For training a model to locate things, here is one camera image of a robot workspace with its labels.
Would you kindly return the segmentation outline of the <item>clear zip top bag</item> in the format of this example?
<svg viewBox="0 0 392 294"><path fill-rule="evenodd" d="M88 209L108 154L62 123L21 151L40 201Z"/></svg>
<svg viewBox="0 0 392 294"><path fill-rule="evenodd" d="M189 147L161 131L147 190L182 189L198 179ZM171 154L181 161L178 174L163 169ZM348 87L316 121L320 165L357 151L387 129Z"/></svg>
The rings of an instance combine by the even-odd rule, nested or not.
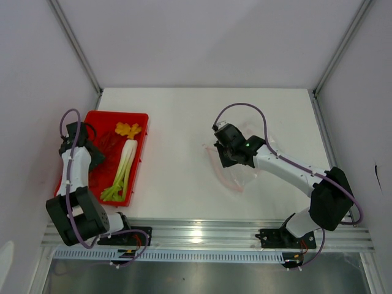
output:
<svg viewBox="0 0 392 294"><path fill-rule="evenodd" d="M247 184L256 179L261 170L255 168L253 157L266 145L265 136L254 135L249 128L242 133L226 121L212 126L215 140L204 144L213 172L227 189L242 193Z"/></svg>

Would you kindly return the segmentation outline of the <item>green white toy celery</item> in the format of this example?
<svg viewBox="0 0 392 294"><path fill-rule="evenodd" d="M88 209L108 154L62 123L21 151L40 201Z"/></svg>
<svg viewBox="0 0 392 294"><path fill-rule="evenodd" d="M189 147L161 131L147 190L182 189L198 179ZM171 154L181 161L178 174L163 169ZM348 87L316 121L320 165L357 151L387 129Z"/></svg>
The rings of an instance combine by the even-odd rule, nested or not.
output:
<svg viewBox="0 0 392 294"><path fill-rule="evenodd" d="M129 185L130 170L135 159L138 143L136 140L126 140L119 160L113 184L104 189L100 199L104 202L123 202L126 198Z"/></svg>

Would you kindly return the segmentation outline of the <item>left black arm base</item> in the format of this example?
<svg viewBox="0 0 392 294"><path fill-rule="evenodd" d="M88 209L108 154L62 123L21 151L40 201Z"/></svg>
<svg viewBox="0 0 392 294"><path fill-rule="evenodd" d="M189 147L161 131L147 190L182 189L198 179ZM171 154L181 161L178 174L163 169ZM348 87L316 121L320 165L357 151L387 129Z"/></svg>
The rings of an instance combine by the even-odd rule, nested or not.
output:
<svg viewBox="0 0 392 294"><path fill-rule="evenodd" d="M152 227L131 227L130 229L138 230L138 232L122 233L111 236L111 238L101 238L97 243L101 246L150 246L151 240L147 239L147 237L143 233L139 232L139 230L145 232L149 237L152 237Z"/></svg>

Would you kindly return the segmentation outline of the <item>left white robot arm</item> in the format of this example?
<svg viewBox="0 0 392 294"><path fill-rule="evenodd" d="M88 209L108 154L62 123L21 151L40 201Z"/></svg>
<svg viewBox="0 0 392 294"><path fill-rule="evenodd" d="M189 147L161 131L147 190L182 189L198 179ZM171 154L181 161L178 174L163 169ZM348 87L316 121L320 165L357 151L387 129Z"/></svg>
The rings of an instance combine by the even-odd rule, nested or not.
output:
<svg viewBox="0 0 392 294"><path fill-rule="evenodd" d="M105 161L105 156L89 138L86 124L66 125L67 135L59 154L63 161L61 183L55 197L47 200L46 210L67 246L104 234L120 245L133 237L123 213L107 214L89 188L89 172Z"/></svg>

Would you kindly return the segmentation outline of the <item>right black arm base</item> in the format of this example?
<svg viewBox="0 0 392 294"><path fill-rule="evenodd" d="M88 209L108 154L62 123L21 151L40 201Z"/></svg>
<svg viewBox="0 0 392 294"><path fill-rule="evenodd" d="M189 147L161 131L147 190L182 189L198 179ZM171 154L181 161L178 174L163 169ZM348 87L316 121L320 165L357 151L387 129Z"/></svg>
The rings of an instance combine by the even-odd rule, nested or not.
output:
<svg viewBox="0 0 392 294"><path fill-rule="evenodd" d="M297 238L286 229L262 228L255 234L264 249L315 249L317 247L314 232L308 232Z"/></svg>

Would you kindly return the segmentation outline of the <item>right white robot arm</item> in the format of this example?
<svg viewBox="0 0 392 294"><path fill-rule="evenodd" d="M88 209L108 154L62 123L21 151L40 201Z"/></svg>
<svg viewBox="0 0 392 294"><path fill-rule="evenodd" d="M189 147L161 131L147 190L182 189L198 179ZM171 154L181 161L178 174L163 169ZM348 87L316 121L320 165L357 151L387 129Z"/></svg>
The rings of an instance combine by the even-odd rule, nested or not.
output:
<svg viewBox="0 0 392 294"><path fill-rule="evenodd" d="M237 164L266 171L299 189L310 198L308 208L289 216L279 229L283 245L293 247L302 237L316 229L334 231L354 205L348 196L345 173L311 169L278 153L267 140L253 135L245 138L233 124L213 126L219 159L224 168Z"/></svg>

